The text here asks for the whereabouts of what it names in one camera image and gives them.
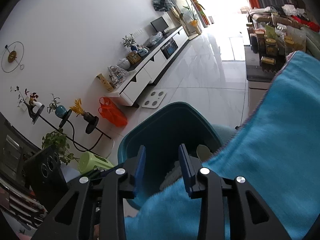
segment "teal plastic bin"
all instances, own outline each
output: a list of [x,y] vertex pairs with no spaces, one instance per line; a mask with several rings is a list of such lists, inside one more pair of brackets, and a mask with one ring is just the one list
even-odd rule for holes
[[146,164],[142,186],[129,204],[136,209],[145,203],[159,187],[166,174],[178,160],[178,147],[184,143],[191,156],[197,157],[199,144],[206,145],[212,153],[217,151],[235,133],[235,129],[215,126],[192,106],[184,102],[169,104],[136,128],[122,140],[118,149],[118,163],[138,154],[140,145],[146,147]]

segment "orange plastic bag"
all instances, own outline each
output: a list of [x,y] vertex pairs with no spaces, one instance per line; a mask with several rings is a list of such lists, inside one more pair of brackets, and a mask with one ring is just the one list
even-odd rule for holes
[[124,113],[122,113],[110,98],[100,98],[100,105],[101,107],[99,107],[98,111],[103,118],[106,118],[117,127],[127,125],[128,120]]

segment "silver screw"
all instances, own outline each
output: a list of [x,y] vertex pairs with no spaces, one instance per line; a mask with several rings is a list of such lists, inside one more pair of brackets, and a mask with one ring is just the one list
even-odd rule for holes
[[88,181],[89,181],[88,177],[81,177],[81,178],[79,179],[79,182],[80,182],[81,184],[85,184],[85,183],[87,183]]
[[238,176],[238,177],[236,178],[236,180],[237,180],[239,183],[245,183],[245,178],[242,177],[242,176]]
[[118,175],[122,175],[124,173],[125,173],[125,169],[123,169],[123,168],[119,168],[116,170],[116,174],[118,174]]
[[209,170],[208,168],[201,168],[201,169],[200,169],[200,172],[201,172],[202,174],[209,174],[210,170]]

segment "plastic stool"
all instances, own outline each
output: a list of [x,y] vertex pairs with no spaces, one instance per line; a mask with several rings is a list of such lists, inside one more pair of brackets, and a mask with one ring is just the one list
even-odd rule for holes
[[107,159],[97,156],[91,152],[84,152],[78,164],[79,171],[81,174],[85,174],[88,171],[93,170],[96,167],[101,167],[104,169],[111,169],[114,165],[107,161]]

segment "blue cloth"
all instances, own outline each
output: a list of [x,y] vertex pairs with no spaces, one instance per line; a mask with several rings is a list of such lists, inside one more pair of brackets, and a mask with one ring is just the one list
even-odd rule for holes
[[[296,52],[273,80],[247,124],[204,166],[220,176],[244,176],[293,240],[320,213],[320,62]],[[196,240],[201,200],[178,180],[126,218],[128,240]]]

